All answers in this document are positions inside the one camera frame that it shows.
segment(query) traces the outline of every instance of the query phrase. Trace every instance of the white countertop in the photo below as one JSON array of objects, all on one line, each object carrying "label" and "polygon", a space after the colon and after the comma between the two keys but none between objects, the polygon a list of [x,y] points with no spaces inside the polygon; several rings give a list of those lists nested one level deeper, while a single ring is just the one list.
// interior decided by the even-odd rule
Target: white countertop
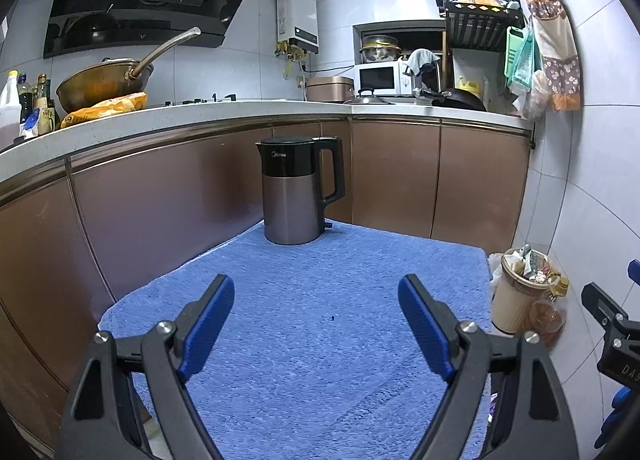
[{"label": "white countertop", "polygon": [[532,123],[519,117],[489,112],[415,105],[341,105],[283,100],[251,100],[198,103],[151,108],[104,117],[51,132],[0,153],[0,182],[32,167],[79,153],[97,145],[145,133],[222,119],[291,114],[415,115],[474,121],[517,129],[532,129]]}]

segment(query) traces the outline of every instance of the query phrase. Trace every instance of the wok handle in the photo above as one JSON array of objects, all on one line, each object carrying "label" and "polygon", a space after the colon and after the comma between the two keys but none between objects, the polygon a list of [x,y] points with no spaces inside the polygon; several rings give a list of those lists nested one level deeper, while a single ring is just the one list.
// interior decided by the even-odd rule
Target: wok handle
[{"label": "wok handle", "polygon": [[159,56],[162,56],[167,50],[175,47],[176,45],[183,44],[184,42],[190,40],[191,38],[195,38],[196,36],[200,36],[200,29],[194,27],[193,29],[189,29],[188,31],[178,34],[174,38],[171,38],[168,42],[165,42],[157,49],[153,50],[151,54],[149,54],[144,60],[138,63],[138,66],[133,70],[129,70],[127,72],[127,79],[136,79],[142,71],[149,66],[149,64],[155,61]]}]

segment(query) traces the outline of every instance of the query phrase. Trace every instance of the gas stove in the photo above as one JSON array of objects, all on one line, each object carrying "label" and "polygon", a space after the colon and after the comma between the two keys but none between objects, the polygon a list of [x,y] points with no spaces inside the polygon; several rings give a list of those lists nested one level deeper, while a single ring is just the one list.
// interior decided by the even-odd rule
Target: gas stove
[{"label": "gas stove", "polygon": [[[223,99],[218,100],[218,96],[216,96],[216,94],[213,94],[211,96],[211,99],[202,99],[202,98],[197,98],[197,99],[188,99],[187,101],[182,101],[181,103],[173,103],[171,101],[165,101],[164,102],[164,106],[174,106],[174,105],[191,105],[191,104],[196,104],[196,103],[227,103],[229,101],[236,101],[236,94],[229,94],[229,95],[225,95],[225,97]],[[152,106],[152,107],[148,107],[148,108],[154,108],[154,107],[158,107],[158,106],[162,106],[162,105],[156,105],[156,106]]]}]

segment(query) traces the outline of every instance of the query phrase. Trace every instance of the blue towel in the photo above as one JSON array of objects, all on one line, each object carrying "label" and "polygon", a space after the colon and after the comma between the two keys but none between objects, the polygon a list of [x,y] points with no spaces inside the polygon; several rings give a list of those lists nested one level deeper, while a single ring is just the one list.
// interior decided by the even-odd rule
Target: blue towel
[{"label": "blue towel", "polygon": [[[258,224],[130,293],[99,327],[146,333],[219,273],[234,280],[236,302],[187,389],[225,460],[409,458],[446,386],[402,316],[405,274],[457,318],[490,327],[481,249],[343,223],[301,246],[270,243]],[[479,455],[487,416],[484,400],[463,459]]]}]

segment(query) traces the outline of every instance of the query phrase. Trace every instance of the hanging cloth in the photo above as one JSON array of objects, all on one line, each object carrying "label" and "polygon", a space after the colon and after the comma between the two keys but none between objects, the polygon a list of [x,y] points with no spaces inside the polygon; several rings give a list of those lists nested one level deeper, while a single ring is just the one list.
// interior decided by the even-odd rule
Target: hanging cloth
[{"label": "hanging cloth", "polygon": [[560,0],[527,0],[543,70],[556,111],[580,108],[580,58]]}]

